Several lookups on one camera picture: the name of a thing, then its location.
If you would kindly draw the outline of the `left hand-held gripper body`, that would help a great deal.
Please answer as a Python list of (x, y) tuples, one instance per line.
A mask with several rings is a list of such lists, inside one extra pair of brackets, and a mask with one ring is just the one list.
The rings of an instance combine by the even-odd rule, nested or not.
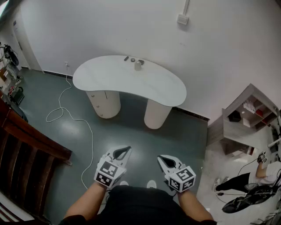
[(110, 156), (103, 155), (97, 164), (94, 181), (111, 188), (125, 172), (126, 168), (116, 164)]

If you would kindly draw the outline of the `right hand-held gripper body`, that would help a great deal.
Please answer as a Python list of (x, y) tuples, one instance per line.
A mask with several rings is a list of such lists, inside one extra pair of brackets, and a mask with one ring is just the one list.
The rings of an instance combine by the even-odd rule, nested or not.
[(182, 193), (195, 185), (196, 174), (190, 166), (181, 165), (165, 171), (165, 179), (171, 190)]

